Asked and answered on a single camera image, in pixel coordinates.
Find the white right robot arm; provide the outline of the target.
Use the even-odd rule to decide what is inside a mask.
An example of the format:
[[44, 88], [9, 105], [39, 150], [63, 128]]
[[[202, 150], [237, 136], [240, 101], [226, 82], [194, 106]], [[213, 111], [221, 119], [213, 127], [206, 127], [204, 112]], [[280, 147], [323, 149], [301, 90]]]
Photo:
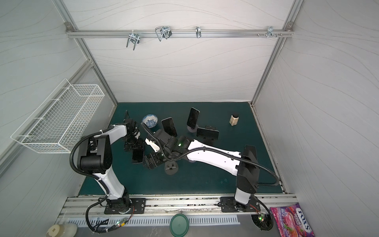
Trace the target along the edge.
[[159, 161], [176, 162], [185, 159], [205, 163], [234, 175], [235, 201], [239, 204], [247, 205], [258, 189], [260, 169], [253, 153], [248, 149], [243, 153], [226, 151], [185, 136], [160, 139], [148, 135], [145, 142], [153, 148], [153, 157]]

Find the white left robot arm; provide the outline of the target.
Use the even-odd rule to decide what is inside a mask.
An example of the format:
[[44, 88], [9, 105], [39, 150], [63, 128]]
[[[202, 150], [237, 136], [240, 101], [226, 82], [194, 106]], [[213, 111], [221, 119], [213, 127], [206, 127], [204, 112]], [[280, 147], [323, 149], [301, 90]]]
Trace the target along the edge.
[[96, 182], [106, 194], [107, 207], [112, 212], [126, 213], [130, 210], [132, 201], [112, 167], [111, 145], [119, 139], [124, 141], [125, 151], [132, 153], [132, 163], [142, 163], [145, 145], [137, 122], [128, 118], [123, 123], [113, 125], [108, 131], [86, 139], [80, 145], [77, 168], [95, 176]]

